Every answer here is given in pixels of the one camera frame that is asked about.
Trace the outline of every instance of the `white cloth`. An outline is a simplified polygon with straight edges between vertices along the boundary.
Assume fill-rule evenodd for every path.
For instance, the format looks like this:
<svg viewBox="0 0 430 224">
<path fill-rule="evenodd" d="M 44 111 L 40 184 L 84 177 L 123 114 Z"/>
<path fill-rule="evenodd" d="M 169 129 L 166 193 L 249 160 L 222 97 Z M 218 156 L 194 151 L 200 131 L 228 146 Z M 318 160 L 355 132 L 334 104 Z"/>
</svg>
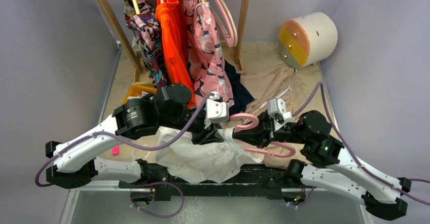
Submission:
<svg viewBox="0 0 430 224">
<path fill-rule="evenodd" d="M 167 167 L 172 176 L 190 183 L 212 180 L 222 183 L 240 172 L 245 163 L 260 163 L 264 155 L 245 152 L 241 147 L 251 145 L 233 140 L 233 128 L 218 131 L 222 143 L 194 145 L 191 133 L 186 132 L 175 143 L 156 151 L 156 162 Z M 165 144 L 179 133 L 178 130 L 160 127 L 158 145 Z"/>
</svg>

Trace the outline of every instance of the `white cylinder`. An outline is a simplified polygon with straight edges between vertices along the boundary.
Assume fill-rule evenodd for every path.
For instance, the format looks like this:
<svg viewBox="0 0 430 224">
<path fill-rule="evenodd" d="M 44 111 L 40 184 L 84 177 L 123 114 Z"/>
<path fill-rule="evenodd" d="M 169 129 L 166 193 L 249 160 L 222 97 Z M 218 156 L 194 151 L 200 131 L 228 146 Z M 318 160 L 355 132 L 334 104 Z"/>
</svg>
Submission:
<svg viewBox="0 0 430 224">
<path fill-rule="evenodd" d="M 333 21 L 316 12 L 293 19 L 302 26 L 309 39 L 309 57 L 304 66 L 326 59 L 336 47 L 338 34 Z"/>
</svg>

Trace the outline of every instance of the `pink object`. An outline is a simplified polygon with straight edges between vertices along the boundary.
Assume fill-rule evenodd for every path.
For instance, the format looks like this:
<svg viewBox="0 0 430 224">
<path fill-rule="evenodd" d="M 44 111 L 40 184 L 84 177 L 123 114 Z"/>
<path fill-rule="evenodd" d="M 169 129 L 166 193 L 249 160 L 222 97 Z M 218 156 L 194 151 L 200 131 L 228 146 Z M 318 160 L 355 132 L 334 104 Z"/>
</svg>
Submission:
<svg viewBox="0 0 430 224">
<path fill-rule="evenodd" d="M 188 34 L 188 66 L 194 81 L 196 105 L 201 104 L 205 95 L 217 91 L 231 107 L 234 105 L 233 92 L 224 71 L 220 37 L 208 3 L 184 0 L 183 5 Z"/>
<path fill-rule="evenodd" d="M 119 145 L 112 148 L 112 155 L 116 156 L 119 153 L 120 153 L 120 146 Z"/>
<path fill-rule="evenodd" d="M 250 124 L 246 124 L 246 125 L 238 125 L 236 126 L 236 128 L 233 130 L 233 132 L 240 132 L 242 130 L 249 130 L 249 129 L 253 129 L 255 128 L 258 123 L 259 120 L 257 118 L 257 116 L 252 115 L 252 114 L 235 114 L 230 116 L 230 120 L 233 121 L 238 121 L 241 119 L 247 119 L 250 120 L 251 123 Z M 254 152 L 254 153 L 260 153 L 260 154 L 264 154 L 264 155 L 268 155 L 268 156 L 273 156 L 273 157 L 281 157 L 281 158 L 287 158 L 287 157 L 292 157 L 296 154 L 296 149 L 292 146 L 289 146 L 287 144 L 278 142 L 278 141 L 273 141 L 271 142 L 271 144 L 287 149 L 290 152 L 288 154 L 281 154 L 281 153 L 275 153 L 275 152 L 268 152 L 266 150 L 263 149 L 259 149 L 259 148 L 253 148 L 253 147 L 242 147 L 242 149 L 246 152 Z"/>
<path fill-rule="evenodd" d="M 241 119 L 250 120 L 251 123 L 250 124 L 246 124 L 246 125 L 238 125 L 238 126 L 236 126 L 236 128 L 234 128 L 233 132 L 240 132 L 242 130 L 253 129 L 259 123 L 259 120 L 258 120 L 257 116 L 252 115 L 252 114 L 235 114 L 235 115 L 231 115 L 230 116 L 230 120 L 231 121 L 239 121 Z"/>
<path fill-rule="evenodd" d="M 230 48 L 235 47 L 237 45 L 237 30 L 236 30 L 236 26 L 234 25 L 234 21 L 231 16 L 231 13 L 226 3 L 224 2 L 224 0 L 214 0 L 214 1 L 217 4 L 218 8 L 220 9 L 221 13 L 223 14 L 223 18 L 226 22 L 228 32 L 225 26 L 220 21 L 217 14 L 211 9 L 214 14 L 215 21 L 217 22 L 218 27 L 221 29 L 224 39 L 226 40 L 227 46 L 229 46 Z"/>
<path fill-rule="evenodd" d="M 281 154 L 281 153 L 275 153 L 275 152 L 268 152 L 268 151 L 263 150 L 263 149 L 251 148 L 251 147 L 243 147 L 242 149 L 246 152 L 260 153 L 260 154 L 264 154 L 264 155 L 268 155 L 268 156 L 281 157 L 281 158 L 292 157 L 296 154 L 296 149 L 292 146 L 289 146 L 287 144 L 277 142 L 277 141 L 273 141 L 273 142 L 271 142 L 271 144 L 278 146 L 278 147 L 281 147 L 281 148 L 284 148 L 284 149 L 287 149 L 290 151 L 290 153 Z"/>
</svg>

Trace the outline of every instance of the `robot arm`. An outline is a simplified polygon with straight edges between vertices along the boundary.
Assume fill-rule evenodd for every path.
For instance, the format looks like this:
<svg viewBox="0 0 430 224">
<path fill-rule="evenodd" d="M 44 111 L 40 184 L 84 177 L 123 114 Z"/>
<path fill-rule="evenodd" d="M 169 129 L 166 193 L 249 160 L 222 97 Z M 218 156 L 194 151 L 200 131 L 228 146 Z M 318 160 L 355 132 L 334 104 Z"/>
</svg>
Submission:
<svg viewBox="0 0 430 224">
<path fill-rule="evenodd" d="M 136 140 L 154 135 L 160 126 L 182 129 L 193 114 L 197 115 L 187 129 L 193 133 L 193 143 L 222 142 L 216 123 L 228 121 L 226 103 L 217 93 L 213 93 L 208 98 L 206 110 L 197 111 L 187 109 L 190 99 L 191 92 L 181 84 L 163 87 L 155 95 L 128 100 L 99 125 L 74 140 L 48 142 L 46 156 L 56 156 L 56 159 L 53 166 L 46 170 L 47 181 L 66 189 L 84 186 L 92 180 L 136 182 L 142 173 L 138 161 L 117 162 L 97 156 L 122 144 L 118 137 Z M 77 140 L 82 142 L 60 154 Z"/>
<path fill-rule="evenodd" d="M 268 105 L 281 105 L 279 101 L 274 99 Z M 358 158 L 362 166 L 393 184 L 394 188 L 366 173 L 344 144 L 330 135 L 332 127 L 320 112 L 304 113 L 297 123 L 293 123 L 282 110 L 268 107 L 259 119 L 258 127 L 234 133 L 233 138 L 260 148 L 272 141 L 304 144 L 300 152 L 312 165 L 291 160 L 286 171 L 289 181 L 344 195 L 365 205 L 368 212 L 382 219 L 393 220 L 406 215 L 407 203 L 400 199 L 401 194 L 395 189 L 409 192 L 411 181 L 384 174 Z"/>
<path fill-rule="evenodd" d="M 187 131 L 193 134 L 194 144 L 223 142 L 217 133 L 217 123 L 229 119 L 226 104 L 214 94 L 205 104 L 206 110 L 196 111 L 187 109 L 190 99 L 191 93 L 186 87 L 173 84 L 162 88 L 156 95 L 129 100 L 101 124 L 78 137 L 79 140 L 85 139 L 62 155 L 61 152 L 77 139 L 66 143 L 48 142 L 46 156 L 56 156 L 56 159 L 46 170 L 47 181 L 66 189 L 86 185 L 91 180 L 136 182 L 145 172 L 141 161 L 116 162 L 97 156 L 122 144 L 121 137 L 139 139 L 154 135 L 160 126 L 182 129 L 191 117 L 195 120 Z M 301 153 L 312 165 L 291 160 L 286 181 L 293 182 L 292 185 L 315 186 L 347 196 L 382 219 L 392 220 L 406 214 L 407 203 L 399 198 L 400 193 L 394 188 L 408 192 L 411 181 L 388 176 L 361 161 L 369 171 L 392 183 L 394 188 L 372 178 L 357 165 L 343 143 L 330 136 L 331 125 L 321 113 L 309 111 L 293 123 L 285 103 L 273 99 L 268 102 L 268 110 L 259 115 L 259 121 L 253 129 L 234 132 L 233 138 L 259 148 L 272 141 L 304 144 Z"/>
</svg>

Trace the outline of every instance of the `navy blue cloth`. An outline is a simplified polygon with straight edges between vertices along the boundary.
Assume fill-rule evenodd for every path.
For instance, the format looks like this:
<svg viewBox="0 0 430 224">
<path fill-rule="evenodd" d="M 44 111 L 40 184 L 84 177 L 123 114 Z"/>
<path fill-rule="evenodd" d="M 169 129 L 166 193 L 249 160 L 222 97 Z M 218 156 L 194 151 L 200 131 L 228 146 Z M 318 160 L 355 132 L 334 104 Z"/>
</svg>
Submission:
<svg viewBox="0 0 430 224">
<path fill-rule="evenodd" d="M 234 105 L 229 108 L 229 114 L 238 114 L 246 110 L 246 105 L 254 101 L 248 90 L 240 83 L 240 74 L 236 73 L 236 68 L 226 61 L 224 70 L 229 78 L 231 89 L 233 90 Z"/>
</svg>

